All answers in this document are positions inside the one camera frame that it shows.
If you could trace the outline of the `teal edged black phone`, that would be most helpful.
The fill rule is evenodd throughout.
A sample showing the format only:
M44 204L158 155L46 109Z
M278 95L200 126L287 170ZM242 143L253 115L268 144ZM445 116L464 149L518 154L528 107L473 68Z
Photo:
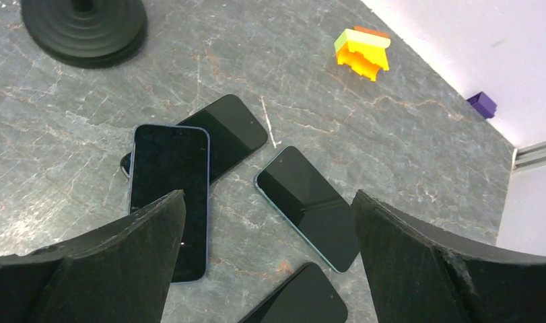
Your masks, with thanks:
M294 146L283 148L255 177L255 186L336 272L360 253L349 203Z

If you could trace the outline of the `blue edged black phone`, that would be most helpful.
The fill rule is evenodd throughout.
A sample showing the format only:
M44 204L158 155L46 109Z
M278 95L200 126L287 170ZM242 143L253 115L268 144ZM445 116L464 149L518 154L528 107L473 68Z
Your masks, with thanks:
M139 125L133 135L129 210L173 190L183 190L186 209L173 283L201 280L207 271L210 137L200 127Z

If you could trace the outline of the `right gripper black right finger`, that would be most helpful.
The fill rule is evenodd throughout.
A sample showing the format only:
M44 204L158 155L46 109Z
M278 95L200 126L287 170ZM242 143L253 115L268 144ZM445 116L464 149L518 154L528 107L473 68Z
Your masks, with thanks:
M546 322L546 256L464 238L364 191L351 211L379 322Z

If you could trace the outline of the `black round base phone stand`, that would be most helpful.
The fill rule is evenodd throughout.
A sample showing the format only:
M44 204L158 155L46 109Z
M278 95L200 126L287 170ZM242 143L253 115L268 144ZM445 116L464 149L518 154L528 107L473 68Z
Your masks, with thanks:
M147 38L142 1L23 0L23 23L33 41L55 60L84 69L120 65Z

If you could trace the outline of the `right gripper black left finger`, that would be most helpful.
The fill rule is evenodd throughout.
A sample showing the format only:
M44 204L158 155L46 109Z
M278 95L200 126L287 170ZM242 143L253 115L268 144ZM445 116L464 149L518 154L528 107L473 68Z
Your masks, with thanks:
M159 322L185 218L175 190L70 240L0 256L0 322Z

